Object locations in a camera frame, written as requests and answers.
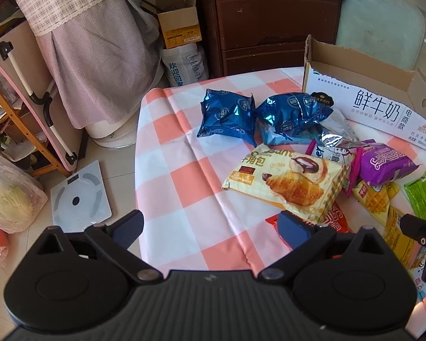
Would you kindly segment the croissant snack pack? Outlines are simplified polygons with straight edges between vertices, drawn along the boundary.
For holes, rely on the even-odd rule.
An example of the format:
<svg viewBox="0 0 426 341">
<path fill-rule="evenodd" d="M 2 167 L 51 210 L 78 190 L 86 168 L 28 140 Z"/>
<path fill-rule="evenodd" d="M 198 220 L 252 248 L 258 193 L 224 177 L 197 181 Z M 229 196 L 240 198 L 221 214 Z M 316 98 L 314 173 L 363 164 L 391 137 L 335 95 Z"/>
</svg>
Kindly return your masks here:
<svg viewBox="0 0 426 341">
<path fill-rule="evenodd" d="M 278 206 L 300 219 L 322 223 L 343 188 L 349 167 L 327 159 L 260 144 L 222 184 Z"/>
</svg>

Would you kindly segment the plastic bag with vegetables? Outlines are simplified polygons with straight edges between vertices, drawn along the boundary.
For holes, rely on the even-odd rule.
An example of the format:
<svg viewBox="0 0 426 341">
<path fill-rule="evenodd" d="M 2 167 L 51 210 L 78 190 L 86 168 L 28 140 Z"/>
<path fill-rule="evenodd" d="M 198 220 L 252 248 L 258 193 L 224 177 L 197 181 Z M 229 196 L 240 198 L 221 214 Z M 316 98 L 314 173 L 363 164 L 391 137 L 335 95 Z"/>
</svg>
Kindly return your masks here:
<svg viewBox="0 0 426 341">
<path fill-rule="evenodd" d="M 41 184 L 0 155 L 0 229 L 25 231 L 47 203 Z"/>
</svg>

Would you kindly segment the pink white Amer snack pack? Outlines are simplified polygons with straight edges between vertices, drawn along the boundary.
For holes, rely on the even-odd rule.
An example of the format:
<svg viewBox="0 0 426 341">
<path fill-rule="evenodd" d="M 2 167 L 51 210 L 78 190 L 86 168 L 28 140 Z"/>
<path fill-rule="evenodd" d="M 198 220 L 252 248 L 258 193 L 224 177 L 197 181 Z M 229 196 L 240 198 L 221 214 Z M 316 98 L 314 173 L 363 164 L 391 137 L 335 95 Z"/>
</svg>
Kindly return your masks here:
<svg viewBox="0 0 426 341">
<path fill-rule="evenodd" d="M 343 148 L 318 145 L 315 140 L 312 140 L 308 144 L 306 154 L 340 164 L 352 164 L 356 157 L 356 154 L 353 151 Z"/>
</svg>

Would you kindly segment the yellow barcode snack pack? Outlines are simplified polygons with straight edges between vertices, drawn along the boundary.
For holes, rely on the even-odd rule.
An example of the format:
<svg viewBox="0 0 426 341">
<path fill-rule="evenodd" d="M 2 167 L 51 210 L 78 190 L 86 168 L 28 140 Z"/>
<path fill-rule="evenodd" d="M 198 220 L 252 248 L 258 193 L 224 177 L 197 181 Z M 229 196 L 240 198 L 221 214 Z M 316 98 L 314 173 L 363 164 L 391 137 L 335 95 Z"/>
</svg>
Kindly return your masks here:
<svg viewBox="0 0 426 341">
<path fill-rule="evenodd" d="M 392 205 L 389 207 L 383 237 L 403 266 L 406 269 L 414 269 L 421 263 L 422 247 L 414 239 L 402 233 L 400 228 L 402 216 L 403 213 L 399 209 Z"/>
</svg>

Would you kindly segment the yellow waffle snack pack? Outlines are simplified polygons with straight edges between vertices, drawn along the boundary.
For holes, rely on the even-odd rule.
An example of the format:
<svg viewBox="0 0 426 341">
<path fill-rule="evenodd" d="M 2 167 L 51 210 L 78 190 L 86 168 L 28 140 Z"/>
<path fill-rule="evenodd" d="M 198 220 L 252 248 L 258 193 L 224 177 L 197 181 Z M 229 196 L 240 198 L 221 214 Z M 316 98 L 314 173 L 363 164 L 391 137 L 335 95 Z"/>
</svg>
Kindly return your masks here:
<svg viewBox="0 0 426 341">
<path fill-rule="evenodd" d="M 353 189 L 352 194 L 369 214 L 382 226 L 385 226 L 391 200 L 398 194 L 399 186 L 389 182 L 380 186 L 370 186 L 360 181 Z"/>
</svg>

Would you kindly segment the silver foil snack pack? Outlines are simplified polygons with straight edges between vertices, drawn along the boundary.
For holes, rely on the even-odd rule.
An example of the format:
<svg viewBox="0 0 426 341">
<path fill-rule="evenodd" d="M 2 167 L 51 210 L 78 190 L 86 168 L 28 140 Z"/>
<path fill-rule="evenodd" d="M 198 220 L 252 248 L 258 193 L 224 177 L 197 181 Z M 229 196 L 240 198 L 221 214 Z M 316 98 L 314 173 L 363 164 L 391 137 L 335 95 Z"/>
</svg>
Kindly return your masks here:
<svg viewBox="0 0 426 341">
<path fill-rule="evenodd" d="M 362 144 L 345 116 L 336 108 L 332 109 L 327 118 L 318 122 L 312 131 L 316 142 L 324 147 L 350 149 Z"/>
</svg>

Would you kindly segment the blue white Amer snack pack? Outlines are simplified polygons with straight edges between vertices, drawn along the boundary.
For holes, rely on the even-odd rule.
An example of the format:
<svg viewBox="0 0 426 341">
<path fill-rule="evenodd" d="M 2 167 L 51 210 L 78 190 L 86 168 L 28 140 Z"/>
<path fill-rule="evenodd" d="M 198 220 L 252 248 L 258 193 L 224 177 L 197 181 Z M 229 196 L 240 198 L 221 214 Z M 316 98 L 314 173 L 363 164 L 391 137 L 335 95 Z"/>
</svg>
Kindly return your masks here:
<svg viewBox="0 0 426 341">
<path fill-rule="evenodd" d="M 415 262 L 409 269 L 409 274 L 417 289 L 418 301 L 422 302 L 426 298 L 426 282 L 423 280 L 423 270 L 426 263 L 426 248 L 421 248 L 415 258 Z"/>
</svg>

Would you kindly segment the blue foil snack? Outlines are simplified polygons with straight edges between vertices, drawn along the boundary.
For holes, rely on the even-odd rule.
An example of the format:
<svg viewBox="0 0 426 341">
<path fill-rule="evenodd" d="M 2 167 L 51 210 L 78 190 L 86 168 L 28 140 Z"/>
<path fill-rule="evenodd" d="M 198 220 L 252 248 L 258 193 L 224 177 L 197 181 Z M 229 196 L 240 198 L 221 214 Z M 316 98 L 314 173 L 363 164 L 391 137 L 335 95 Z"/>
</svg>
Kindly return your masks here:
<svg viewBox="0 0 426 341">
<path fill-rule="evenodd" d="M 254 111 L 266 145 L 309 144 L 332 113 L 330 106 L 304 92 L 272 95 Z"/>
<path fill-rule="evenodd" d="M 253 96 L 207 89 L 201 102 L 202 122 L 197 137 L 230 136 L 257 146 L 254 140 L 257 122 L 254 111 Z"/>
</svg>

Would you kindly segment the red snack pack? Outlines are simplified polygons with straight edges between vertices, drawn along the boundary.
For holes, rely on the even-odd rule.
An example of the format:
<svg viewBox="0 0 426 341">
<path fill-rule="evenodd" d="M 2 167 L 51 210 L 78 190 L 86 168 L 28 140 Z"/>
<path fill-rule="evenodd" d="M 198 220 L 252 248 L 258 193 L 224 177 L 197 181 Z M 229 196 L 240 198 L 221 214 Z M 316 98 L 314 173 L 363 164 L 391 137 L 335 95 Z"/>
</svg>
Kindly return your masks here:
<svg viewBox="0 0 426 341">
<path fill-rule="evenodd" d="M 270 224 L 277 232 L 277 220 L 278 215 L 274 215 L 268 217 L 265 221 Z M 349 229 L 345 214 L 343 213 L 337 202 L 334 202 L 332 204 L 330 211 L 325 216 L 324 223 L 327 223 L 328 225 L 332 226 L 339 233 L 352 232 L 351 229 Z"/>
</svg>

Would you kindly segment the green snack pack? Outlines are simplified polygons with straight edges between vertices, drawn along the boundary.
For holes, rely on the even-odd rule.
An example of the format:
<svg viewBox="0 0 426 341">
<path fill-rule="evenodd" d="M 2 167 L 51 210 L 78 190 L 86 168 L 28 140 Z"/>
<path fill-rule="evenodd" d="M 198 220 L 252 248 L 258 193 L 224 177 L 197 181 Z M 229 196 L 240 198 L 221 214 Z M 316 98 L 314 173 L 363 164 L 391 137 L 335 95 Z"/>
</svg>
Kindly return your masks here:
<svg viewBox="0 0 426 341">
<path fill-rule="evenodd" d="M 426 171 L 404 185 L 404 191 L 416 217 L 426 221 Z"/>
</svg>

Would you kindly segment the open small cardboard box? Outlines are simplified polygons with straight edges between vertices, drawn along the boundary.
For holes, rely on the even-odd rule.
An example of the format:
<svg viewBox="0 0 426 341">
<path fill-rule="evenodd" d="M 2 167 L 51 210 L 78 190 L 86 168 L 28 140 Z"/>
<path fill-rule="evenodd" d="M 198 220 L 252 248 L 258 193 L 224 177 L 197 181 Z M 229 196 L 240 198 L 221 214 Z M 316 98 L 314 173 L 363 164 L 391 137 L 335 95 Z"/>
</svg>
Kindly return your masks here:
<svg viewBox="0 0 426 341">
<path fill-rule="evenodd" d="M 144 3 L 156 11 L 166 49 L 200 42 L 196 0 L 155 0 Z"/>
</svg>

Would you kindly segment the cut milk carton box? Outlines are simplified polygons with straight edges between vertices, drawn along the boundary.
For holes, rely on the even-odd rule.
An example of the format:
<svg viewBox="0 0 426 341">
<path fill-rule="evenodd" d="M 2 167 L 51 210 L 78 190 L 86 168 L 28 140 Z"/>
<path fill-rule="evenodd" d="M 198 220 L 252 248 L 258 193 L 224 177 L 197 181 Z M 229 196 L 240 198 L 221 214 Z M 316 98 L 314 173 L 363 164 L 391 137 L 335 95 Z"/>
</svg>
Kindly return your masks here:
<svg viewBox="0 0 426 341">
<path fill-rule="evenodd" d="M 426 76 L 362 52 L 305 41 L 303 91 L 332 100 L 348 120 L 426 150 Z"/>
</svg>

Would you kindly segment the light blue sofa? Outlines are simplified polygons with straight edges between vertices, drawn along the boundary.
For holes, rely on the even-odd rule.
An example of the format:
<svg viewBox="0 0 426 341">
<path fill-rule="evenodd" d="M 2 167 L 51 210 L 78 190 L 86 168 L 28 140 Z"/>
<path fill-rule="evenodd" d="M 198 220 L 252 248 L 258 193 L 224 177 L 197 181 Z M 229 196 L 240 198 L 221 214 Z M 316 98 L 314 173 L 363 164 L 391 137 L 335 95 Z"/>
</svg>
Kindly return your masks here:
<svg viewBox="0 0 426 341">
<path fill-rule="evenodd" d="M 426 0 L 344 0 L 336 44 L 426 74 Z"/>
</svg>

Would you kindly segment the wooden shelf rack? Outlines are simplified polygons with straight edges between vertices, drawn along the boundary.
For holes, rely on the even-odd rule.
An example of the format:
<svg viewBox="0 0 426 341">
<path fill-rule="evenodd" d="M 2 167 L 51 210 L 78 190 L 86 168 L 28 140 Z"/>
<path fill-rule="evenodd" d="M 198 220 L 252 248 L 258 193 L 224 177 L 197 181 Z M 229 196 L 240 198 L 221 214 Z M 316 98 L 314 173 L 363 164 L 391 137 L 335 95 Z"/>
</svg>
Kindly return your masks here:
<svg viewBox="0 0 426 341">
<path fill-rule="evenodd" d="M 43 165 L 41 168 L 38 168 L 30 173 L 32 177 L 40 177 L 49 172 L 58 171 L 62 176 L 68 177 L 72 174 L 72 172 L 68 171 L 60 161 L 60 159 L 55 155 L 55 152 L 52 152 L 48 147 L 50 143 L 49 139 L 46 142 L 41 142 L 40 139 L 36 136 L 36 134 L 24 124 L 21 120 L 20 111 L 17 111 L 13 108 L 13 106 L 3 97 L 0 92 L 0 105 L 4 110 L 4 120 L 0 121 L 0 124 L 3 122 L 11 122 L 18 129 L 19 132 L 30 142 L 32 146 L 36 148 L 38 152 L 46 159 L 47 164 Z"/>
</svg>

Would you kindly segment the white bathroom scale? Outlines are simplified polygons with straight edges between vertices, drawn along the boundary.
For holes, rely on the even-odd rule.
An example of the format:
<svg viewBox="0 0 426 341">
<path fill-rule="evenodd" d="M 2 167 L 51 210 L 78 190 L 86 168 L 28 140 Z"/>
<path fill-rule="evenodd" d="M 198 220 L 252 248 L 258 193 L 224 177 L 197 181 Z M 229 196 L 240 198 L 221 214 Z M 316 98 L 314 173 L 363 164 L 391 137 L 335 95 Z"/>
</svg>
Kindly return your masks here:
<svg viewBox="0 0 426 341">
<path fill-rule="evenodd" d="M 51 189 L 54 226 L 64 232 L 83 232 L 111 218 L 100 163 L 95 160 Z"/>
</svg>

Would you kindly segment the purple snack pack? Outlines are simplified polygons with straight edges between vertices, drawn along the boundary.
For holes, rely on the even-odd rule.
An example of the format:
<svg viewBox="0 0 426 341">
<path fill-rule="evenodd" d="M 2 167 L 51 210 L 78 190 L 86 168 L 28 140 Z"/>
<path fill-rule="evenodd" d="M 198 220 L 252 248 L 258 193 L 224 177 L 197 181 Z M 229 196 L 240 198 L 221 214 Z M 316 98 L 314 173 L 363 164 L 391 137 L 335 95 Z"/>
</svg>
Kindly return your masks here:
<svg viewBox="0 0 426 341">
<path fill-rule="evenodd" d="M 362 140 L 359 160 L 359 181 L 369 186 L 381 186 L 402 179 L 419 166 L 406 154 L 374 139 Z"/>
</svg>

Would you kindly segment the checkered pink fabric cover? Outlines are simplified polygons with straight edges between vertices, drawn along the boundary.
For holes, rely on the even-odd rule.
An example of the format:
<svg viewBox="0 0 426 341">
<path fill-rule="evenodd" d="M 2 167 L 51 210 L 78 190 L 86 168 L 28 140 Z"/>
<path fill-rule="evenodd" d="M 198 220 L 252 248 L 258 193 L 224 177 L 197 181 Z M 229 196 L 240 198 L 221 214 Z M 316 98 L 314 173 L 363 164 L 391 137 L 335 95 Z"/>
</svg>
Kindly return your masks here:
<svg viewBox="0 0 426 341">
<path fill-rule="evenodd" d="M 163 42 L 141 0 L 16 0 L 74 128 L 116 124 L 160 82 Z"/>
</svg>

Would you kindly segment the white printed bag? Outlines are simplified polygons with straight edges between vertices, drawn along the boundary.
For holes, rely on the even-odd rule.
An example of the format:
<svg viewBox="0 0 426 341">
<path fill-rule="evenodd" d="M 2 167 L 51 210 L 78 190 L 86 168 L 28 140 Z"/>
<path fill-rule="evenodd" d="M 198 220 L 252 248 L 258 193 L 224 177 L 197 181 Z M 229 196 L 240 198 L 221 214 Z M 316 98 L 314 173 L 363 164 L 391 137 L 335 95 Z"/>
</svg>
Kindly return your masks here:
<svg viewBox="0 0 426 341">
<path fill-rule="evenodd" d="M 162 62 L 171 87 L 186 86 L 209 78 L 204 52 L 198 43 L 164 49 Z"/>
</svg>

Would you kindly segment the dark wooden nightstand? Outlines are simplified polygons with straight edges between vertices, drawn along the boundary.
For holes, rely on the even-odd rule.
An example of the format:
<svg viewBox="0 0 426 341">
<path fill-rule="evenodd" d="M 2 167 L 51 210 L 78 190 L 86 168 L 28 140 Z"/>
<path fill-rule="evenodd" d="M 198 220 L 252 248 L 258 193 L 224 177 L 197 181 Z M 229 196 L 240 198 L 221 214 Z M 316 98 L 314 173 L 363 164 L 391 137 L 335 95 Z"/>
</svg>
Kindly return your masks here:
<svg viewBox="0 0 426 341">
<path fill-rule="evenodd" d="M 301 66 L 305 40 L 333 44 L 344 0 L 196 0 L 212 78 Z"/>
</svg>

